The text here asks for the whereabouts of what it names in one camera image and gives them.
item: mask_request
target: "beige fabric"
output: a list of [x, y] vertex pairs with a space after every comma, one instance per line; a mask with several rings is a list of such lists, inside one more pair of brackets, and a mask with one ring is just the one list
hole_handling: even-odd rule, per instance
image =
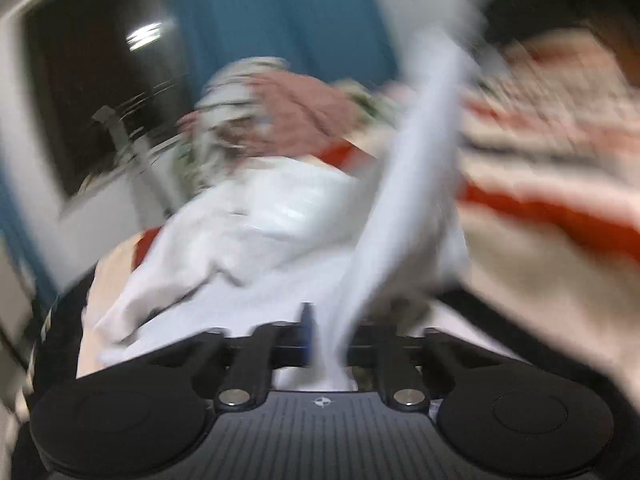
[[89, 289], [86, 309], [82, 313], [82, 342], [78, 354], [77, 377], [82, 377], [104, 368], [98, 361], [98, 355], [104, 347], [102, 338], [84, 319], [90, 316], [99, 319], [122, 292], [131, 274], [131, 265], [136, 245], [141, 235], [132, 236], [118, 245], [110, 254], [98, 262], [95, 268], [94, 282]]
[[640, 267], [597, 258], [553, 228], [460, 208], [470, 290], [540, 341], [603, 371], [640, 408]]

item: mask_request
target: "window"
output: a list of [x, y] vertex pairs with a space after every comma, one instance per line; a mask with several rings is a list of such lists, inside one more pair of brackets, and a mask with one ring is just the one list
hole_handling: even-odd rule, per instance
[[175, 135], [192, 99], [167, 0], [46, 0], [25, 25], [42, 131], [67, 194], [113, 167], [111, 136], [92, 120], [102, 106], [130, 137], [158, 144]]

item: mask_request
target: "black circular disc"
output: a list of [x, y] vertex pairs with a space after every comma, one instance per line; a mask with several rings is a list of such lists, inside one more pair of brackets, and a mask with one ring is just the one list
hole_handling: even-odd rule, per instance
[[190, 448], [206, 406], [180, 370], [105, 370], [47, 392], [31, 416], [44, 462], [92, 478], [153, 471]]
[[464, 372], [442, 401], [437, 421], [467, 459], [525, 477], [576, 472], [613, 434], [609, 407], [594, 392], [525, 364]]

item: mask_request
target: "silver screw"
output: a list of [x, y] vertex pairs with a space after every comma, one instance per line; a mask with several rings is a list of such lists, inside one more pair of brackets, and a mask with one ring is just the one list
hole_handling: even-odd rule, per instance
[[244, 390], [233, 388], [231, 390], [220, 392], [218, 399], [222, 404], [226, 404], [227, 406], [241, 406], [242, 404], [249, 402], [251, 395]]
[[414, 390], [412, 388], [407, 388], [405, 390], [398, 390], [394, 393], [394, 399], [399, 404], [403, 406], [415, 406], [416, 404], [420, 404], [425, 399], [424, 393], [420, 390]]

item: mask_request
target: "pile of clothes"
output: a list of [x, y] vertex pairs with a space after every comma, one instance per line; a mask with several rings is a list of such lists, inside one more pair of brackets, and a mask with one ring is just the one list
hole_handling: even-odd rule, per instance
[[346, 92], [286, 69], [283, 59], [254, 57], [210, 79], [196, 111], [178, 123], [178, 174], [188, 195], [217, 183], [239, 159], [319, 153], [354, 129], [357, 106]]

